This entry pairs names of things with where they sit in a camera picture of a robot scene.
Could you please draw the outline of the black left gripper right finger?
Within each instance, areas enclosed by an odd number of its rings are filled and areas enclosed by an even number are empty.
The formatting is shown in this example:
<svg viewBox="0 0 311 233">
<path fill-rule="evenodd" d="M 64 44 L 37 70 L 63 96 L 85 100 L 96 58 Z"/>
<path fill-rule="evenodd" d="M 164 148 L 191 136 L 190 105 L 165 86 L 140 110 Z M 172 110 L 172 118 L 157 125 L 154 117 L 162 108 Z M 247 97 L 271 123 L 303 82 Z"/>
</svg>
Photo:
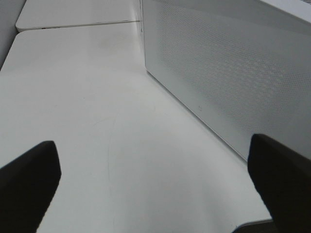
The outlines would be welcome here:
<svg viewBox="0 0 311 233">
<path fill-rule="evenodd" d="M 264 134 L 254 134 L 247 169 L 278 231 L 309 233 L 310 159 Z"/>
</svg>

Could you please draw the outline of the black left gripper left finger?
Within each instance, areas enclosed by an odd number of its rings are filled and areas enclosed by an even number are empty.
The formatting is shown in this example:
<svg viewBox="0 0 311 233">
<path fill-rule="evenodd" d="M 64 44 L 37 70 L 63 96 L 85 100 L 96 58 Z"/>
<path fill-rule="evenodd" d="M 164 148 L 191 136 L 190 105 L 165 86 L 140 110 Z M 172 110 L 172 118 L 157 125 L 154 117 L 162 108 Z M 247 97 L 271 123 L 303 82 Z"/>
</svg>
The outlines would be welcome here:
<svg viewBox="0 0 311 233">
<path fill-rule="evenodd" d="M 43 141 L 0 169 L 0 231 L 35 233 L 61 178 L 56 145 Z"/>
</svg>

